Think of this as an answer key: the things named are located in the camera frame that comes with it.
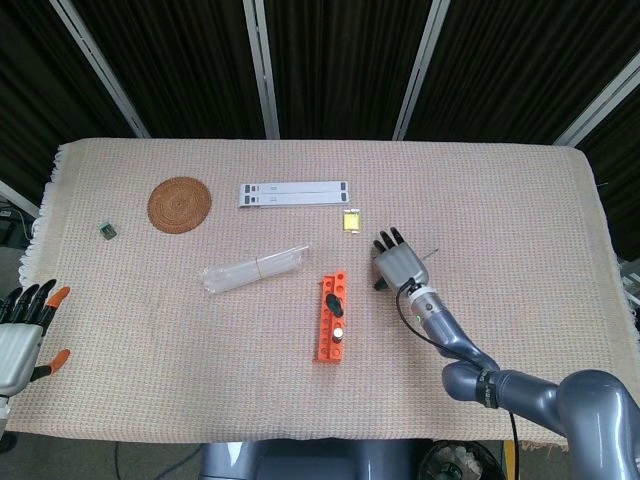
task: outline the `floor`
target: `floor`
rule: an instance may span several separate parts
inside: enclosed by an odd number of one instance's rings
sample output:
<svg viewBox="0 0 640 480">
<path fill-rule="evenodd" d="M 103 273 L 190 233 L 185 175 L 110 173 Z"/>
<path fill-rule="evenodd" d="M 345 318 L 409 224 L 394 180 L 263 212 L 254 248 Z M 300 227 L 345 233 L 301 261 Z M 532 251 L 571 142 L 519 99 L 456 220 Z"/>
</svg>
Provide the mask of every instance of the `floor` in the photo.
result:
<svg viewBox="0 0 640 480">
<path fill-rule="evenodd" d="M 18 286 L 18 266 L 22 251 L 0 247 L 0 298 Z M 494 455 L 498 442 L 487 442 Z M 166 468 L 191 454 L 197 445 L 121 443 L 118 447 L 122 480 L 155 479 Z M 115 480 L 115 442 L 68 440 L 42 435 L 18 434 L 18 444 L 0 455 L 3 480 Z M 196 479 L 199 455 L 163 479 Z M 522 480 L 567 479 L 568 455 L 559 448 L 522 452 Z"/>
</svg>

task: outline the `cable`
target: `cable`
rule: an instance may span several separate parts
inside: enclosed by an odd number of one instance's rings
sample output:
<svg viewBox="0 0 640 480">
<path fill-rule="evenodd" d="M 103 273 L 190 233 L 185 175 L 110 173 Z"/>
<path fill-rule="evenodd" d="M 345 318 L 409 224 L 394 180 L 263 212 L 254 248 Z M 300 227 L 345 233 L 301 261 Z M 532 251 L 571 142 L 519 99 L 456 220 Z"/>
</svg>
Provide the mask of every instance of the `cable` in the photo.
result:
<svg viewBox="0 0 640 480">
<path fill-rule="evenodd" d="M 118 480 L 122 480 L 122 476 L 120 475 L 120 465 L 118 462 L 118 450 L 120 449 L 120 442 L 116 442 L 116 447 L 113 449 L 113 463 L 116 467 L 116 478 Z"/>
<path fill-rule="evenodd" d="M 27 240 L 33 240 L 28 234 L 27 234 L 27 222 L 25 222 L 24 220 L 24 216 L 22 215 L 22 212 L 20 211 L 20 209 L 16 206 L 14 206 L 12 203 L 7 202 L 7 205 L 2 207 L 2 208 L 9 208 L 10 210 L 15 211 L 18 215 L 20 215 L 20 220 L 22 221 L 22 231 L 24 232 L 24 237 Z"/>
<path fill-rule="evenodd" d="M 169 468 L 163 470 L 157 477 L 155 477 L 154 480 L 160 480 L 161 478 L 163 478 L 166 475 L 170 474 L 174 470 L 177 470 L 178 468 L 183 466 L 185 463 L 187 463 L 189 460 L 191 460 L 193 457 L 195 457 L 197 455 L 197 453 L 201 449 L 202 449 L 202 445 L 200 445 L 194 452 L 189 454 L 189 456 L 183 458 L 178 463 L 175 463 L 175 464 L 171 465 Z M 116 446 L 115 446 L 115 448 L 113 450 L 113 462 L 114 462 L 114 465 L 116 467 L 116 478 L 118 480 L 122 480 L 122 476 L 120 475 L 120 465 L 119 465 L 120 462 L 118 461 L 118 452 L 119 452 L 119 450 L 120 450 L 120 442 L 116 442 Z"/>
<path fill-rule="evenodd" d="M 464 355 L 462 353 L 458 353 L 455 350 L 447 348 L 444 345 L 440 345 L 438 342 L 434 342 L 430 338 L 427 338 L 424 335 L 422 335 L 420 332 L 418 332 L 415 328 L 413 328 L 411 326 L 411 324 L 407 321 L 407 319 L 405 318 L 404 314 L 402 313 L 402 308 L 400 307 L 400 295 L 407 288 L 409 288 L 409 287 L 411 287 L 411 286 L 413 286 L 415 284 L 416 284 L 416 281 L 414 280 L 413 277 L 411 277 L 409 280 L 407 280 L 398 289 L 398 292 L 396 293 L 396 309 L 398 310 L 398 315 L 400 315 L 400 318 L 402 319 L 402 322 L 406 325 L 406 327 L 409 330 L 411 330 L 411 333 L 413 333 L 416 337 L 424 340 L 429 345 L 433 345 L 437 349 L 442 350 L 444 352 L 447 352 L 453 358 L 456 358 L 458 360 L 462 360 L 463 362 L 470 363 L 471 365 L 473 365 L 474 367 L 476 367 L 480 371 L 484 370 L 485 368 L 482 365 L 480 365 L 477 361 L 467 357 L 466 355 Z M 514 450 L 515 450 L 515 453 L 514 453 L 514 472 L 515 472 L 515 478 L 516 478 L 516 480 L 518 480 L 519 479 L 519 475 L 520 475 L 520 449 L 518 447 L 518 430 L 516 428 L 516 419 L 515 419 L 513 413 L 511 413 L 511 412 L 508 412 L 508 413 L 509 413 L 509 419 L 511 420 L 511 430 L 513 431 L 513 443 L 514 443 Z"/>
<path fill-rule="evenodd" d="M 182 460 L 180 460 L 178 463 L 171 465 L 169 468 L 167 468 L 166 470 L 163 470 L 162 472 L 160 472 L 160 474 L 154 479 L 154 480 L 161 480 L 162 478 L 164 478 L 166 475 L 169 475 L 171 472 L 173 472 L 174 470 L 177 470 L 178 468 L 180 468 L 181 466 L 183 466 L 185 463 L 187 463 L 189 460 L 191 460 L 193 457 L 195 457 L 200 450 L 202 449 L 202 445 L 200 445 L 198 448 L 195 449 L 195 451 L 193 453 L 191 453 L 190 455 L 184 457 Z"/>
<path fill-rule="evenodd" d="M 402 285 L 399 289 L 398 289 L 398 293 L 396 293 L 396 309 L 398 310 L 398 315 L 400 315 L 400 318 L 402 319 L 402 322 L 405 324 L 405 326 L 411 330 L 411 333 L 413 333 L 416 337 L 424 340 L 425 342 L 427 342 L 430 345 L 433 345 L 434 347 L 436 347 L 437 349 L 440 349 L 444 352 L 447 352 L 449 355 L 451 355 L 453 358 L 457 359 L 457 360 L 462 360 L 463 362 L 469 362 L 471 365 L 473 365 L 474 367 L 476 367 L 479 370 L 484 370 L 485 368 L 480 365 L 477 361 L 467 357 L 466 355 L 463 355 L 462 353 L 458 353 L 455 350 L 452 350 L 448 347 L 445 347 L 444 345 L 440 345 L 438 342 L 434 342 L 433 340 L 431 340 L 428 337 L 425 337 L 424 335 L 422 335 L 420 332 L 418 332 L 415 328 L 413 328 L 411 326 L 411 324 L 407 321 L 407 319 L 405 318 L 404 314 L 402 313 L 402 308 L 400 307 L 400 295 L 402 294 L 402 292 L 404 292 L 407 288 L 415 285 L 416 281 L 413 279 L 413 277 L 411 277 L 409 280 L 407 280 L 404 285 Z"/>
<path fill-rule="evenodd" d="M 516 418 L 509 412 L 511 420 L 511 430 L 513 430 L 513 472 L 516 480 L 520 478 L 520 445 L 518 444 L 518 429 L 516 428 Z"/>
</svg>

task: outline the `white cap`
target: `white cap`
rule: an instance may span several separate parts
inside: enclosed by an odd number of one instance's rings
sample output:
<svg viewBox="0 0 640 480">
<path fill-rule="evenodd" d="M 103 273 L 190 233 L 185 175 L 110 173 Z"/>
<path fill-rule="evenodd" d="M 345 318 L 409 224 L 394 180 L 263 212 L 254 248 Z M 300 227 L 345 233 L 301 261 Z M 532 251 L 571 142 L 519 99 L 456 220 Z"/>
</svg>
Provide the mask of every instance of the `white cap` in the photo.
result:
<svg viewBox="0 0 640 480">
<path fill-rule="evenodd" d="M 342 337 L 344 337 L 344 330 L 340 327 L 333 329 L 333 341 L 336 343 L 340 343 L 342 341 Z"/>
</svg>

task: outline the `orange fingertip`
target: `orange fingertip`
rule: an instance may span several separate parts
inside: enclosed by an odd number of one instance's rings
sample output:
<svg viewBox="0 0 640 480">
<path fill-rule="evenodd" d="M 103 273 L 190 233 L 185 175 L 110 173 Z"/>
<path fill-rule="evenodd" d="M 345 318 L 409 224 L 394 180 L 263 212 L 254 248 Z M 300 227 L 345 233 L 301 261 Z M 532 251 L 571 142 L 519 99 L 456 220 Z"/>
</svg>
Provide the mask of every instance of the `orange fingertip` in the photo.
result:
<svg viewBox="0 0 640 480">
<path fill-rule="evenodd" d="M 62 303 L 62 300 L 67 298 L 71 289 L 69 287 L 62 287 L 58 290 L 47 302 L 47 307 L 58 308 Z"/>
<path fill-rule="evenodd" d="M 54 373 L 56 373 L 58 370 L 62 368 L 62 366 L 66 363 L 67 359 L 69 358 L 69 355 L 71 355 L 71 350 L 66 348 L 58 352 L 58 355 L 56 355 L 56 358 L 54 358 L 53 361 L 49 364 L 49 366 L 51 367 L 51 375 L 53 375 Z"/>
</svg>

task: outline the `black curtain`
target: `black curtain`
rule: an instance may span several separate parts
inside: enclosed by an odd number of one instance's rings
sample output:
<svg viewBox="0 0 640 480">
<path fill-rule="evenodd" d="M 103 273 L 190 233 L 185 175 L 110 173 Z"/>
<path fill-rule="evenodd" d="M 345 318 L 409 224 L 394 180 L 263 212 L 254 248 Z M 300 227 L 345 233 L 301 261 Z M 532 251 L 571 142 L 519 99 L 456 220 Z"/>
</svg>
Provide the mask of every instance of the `black curtain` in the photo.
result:
<svg viewBox="0 0 640 480">
<path fill-rule="evenodd" d="M 154 137 L 264 138 L 242 0 L 76 0 Z"/>
<path fill-rule="evenodd" d="M 600 184 L 616 253 L 640 257 L 640 87 L 580 144 Z"/>
<path fill-rule="evenodd" d="M 453 0 L 406 138 L 552 143 L 640 50 L 640 2 Z"/>
<path fill-rule="evenodd" d="M 0 179 L 40 204 L 58 145 L 132 131 L 49 2 L 0 2 Z"/>
<path fill-rule="evenodd" d="M 390 140 L 430 0 L 266 0 L 282 138 Z"/>
</svg>

